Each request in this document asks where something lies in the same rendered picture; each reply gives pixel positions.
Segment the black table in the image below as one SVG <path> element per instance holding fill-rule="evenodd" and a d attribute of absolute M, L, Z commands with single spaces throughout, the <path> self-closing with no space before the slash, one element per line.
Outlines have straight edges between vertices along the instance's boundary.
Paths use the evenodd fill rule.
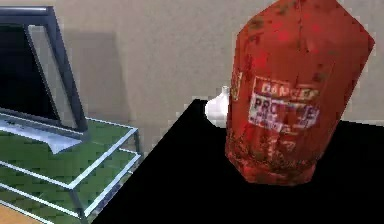
<path fill-rule="evenodd" d="M 384 127 L 342 121 L 310 183 L 246 182 L 195 99 L 92 224 L 384 224 Z"/>

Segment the red rusty cylinder tank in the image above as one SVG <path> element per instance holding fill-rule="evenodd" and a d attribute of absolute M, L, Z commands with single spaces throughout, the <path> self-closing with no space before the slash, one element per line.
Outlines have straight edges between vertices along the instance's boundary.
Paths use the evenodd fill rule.
<path fill-rule="evenodd" d="M 249 183 L 311 181 L 374 48 L 338 0 L 276 0 L 236 38 L 225 155 Z"/>

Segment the green glass television stand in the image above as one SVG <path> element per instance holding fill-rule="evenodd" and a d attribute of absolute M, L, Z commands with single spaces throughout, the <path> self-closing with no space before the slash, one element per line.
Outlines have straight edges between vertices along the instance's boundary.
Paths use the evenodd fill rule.
<path fill-rule="evenodd" d="M 43 224 L 90 224 L 141 155 L 123 144 L 135 127 L 94 118 L 90 139 L 58 154 L 46 143 L 0 131 L 0 205 Z"/>

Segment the black television set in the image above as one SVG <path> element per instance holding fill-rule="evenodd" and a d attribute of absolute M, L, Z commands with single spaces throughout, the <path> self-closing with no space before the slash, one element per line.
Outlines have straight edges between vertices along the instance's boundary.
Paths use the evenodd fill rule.
<path fill-rule="evenodd" d="M 88 126 L 52 6 L 0 6 L 0 130 L 54 154 L 88 138 Z"/>

